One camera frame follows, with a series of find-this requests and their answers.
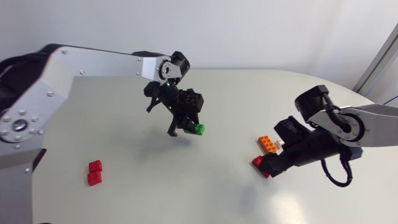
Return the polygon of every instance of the orange block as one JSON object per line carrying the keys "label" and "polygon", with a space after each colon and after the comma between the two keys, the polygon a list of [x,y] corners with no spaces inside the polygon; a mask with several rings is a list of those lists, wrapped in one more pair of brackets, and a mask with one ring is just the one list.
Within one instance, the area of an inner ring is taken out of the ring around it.
{"label": "orange block", "polygon": [[268,136],[259,137],[259,143],[266,154],[276,153],[277,148]]}

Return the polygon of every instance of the green block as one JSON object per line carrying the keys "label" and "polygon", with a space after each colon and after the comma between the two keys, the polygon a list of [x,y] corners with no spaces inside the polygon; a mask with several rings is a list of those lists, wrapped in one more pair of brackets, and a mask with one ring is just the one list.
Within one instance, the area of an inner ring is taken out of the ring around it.
{"label": "green block", "polygon": [[[203,135],[203,133],[205,132],[205,125],[204,124],[195,124],[195,130],[197,131],[197,135]],[[185,133],[188,134],[193,134],[190,131],[186,131],[184,130]]]}

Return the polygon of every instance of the tabletop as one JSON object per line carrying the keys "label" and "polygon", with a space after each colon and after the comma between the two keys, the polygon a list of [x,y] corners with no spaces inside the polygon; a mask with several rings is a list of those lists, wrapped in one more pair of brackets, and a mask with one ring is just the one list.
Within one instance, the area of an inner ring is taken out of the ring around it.
{"label": "tabletop", "polygon": [[[205,100],[203,136],[172,138],[172,115],[146,112],[148,81],[78,77],[47,123],[48,151],[33,173],[35,223],[398,223],[397,147],[363,148],[353,182],[333,185],[320,162],[265,179],[251,161],[259,136],[293,115],[299,94],[326,85],[338,106],[371,101],[334,83],[277,70],[191,70],[178,85]],[[87,184],[101,160],[103,182]],[[341,181],[338,156],[326,160]]]}

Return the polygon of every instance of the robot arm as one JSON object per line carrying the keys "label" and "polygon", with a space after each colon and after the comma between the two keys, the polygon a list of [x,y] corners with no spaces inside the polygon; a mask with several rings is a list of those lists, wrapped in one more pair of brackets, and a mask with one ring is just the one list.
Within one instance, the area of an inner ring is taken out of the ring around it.
{"label": "robot arm", "polygon": [[[324,85],[316,86],[295,100],[298,111],[310,131],[290,116],[274,128],[284,140],[280,155],[267,154],[259,169],[275,177],[292,166],[302,166],[321,160],[326,176],[337,186],[346,187],[352,181],[349,161],[360,158],[360,147],[398,145],[395,137],[398,109],[384,105],[339,108],[328,96]],[[347,181],[336,181],[328,172],[325,158],[340,154],[347,172]]]}
{"label": "robot arm", "polygon": [[0,223],[32,223],[32,172],[42,149],[47,120],[68,98],[75,76],[132,76],[151,82],[144,94],[152,98],[149,112],[163,103],[172,113],[168,133],[196,134],[201,94],[179,90],[190,68],[180,52],[122,54],[50,44],[36,53],[0,63]]}

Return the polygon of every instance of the red block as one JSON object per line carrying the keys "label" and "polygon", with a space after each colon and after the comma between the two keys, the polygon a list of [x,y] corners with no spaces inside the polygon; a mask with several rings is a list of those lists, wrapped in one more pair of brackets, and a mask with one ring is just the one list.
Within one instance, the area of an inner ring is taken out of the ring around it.
{"label": "red block", "polygon": [[[262,156],[257,156],[256,158],[253,159],[253,161],[251,162],[257,169],[259,168],[260,162],[262,161]],[[271,176],[270,174],[267,174],[265,172],[261,172],[264,177],[268,178],[269,176]]]}
{"label": "red block", "polygon": [[87,174],[87,182],[88,185],[94,186],[102,182],[101,172],[94,171],[92,173]]}
{"label": "red block", "polygon": [[94,161],[88,164],[88,171],[90,173],[94,171],[102,171],[102,162],[101,161]]}

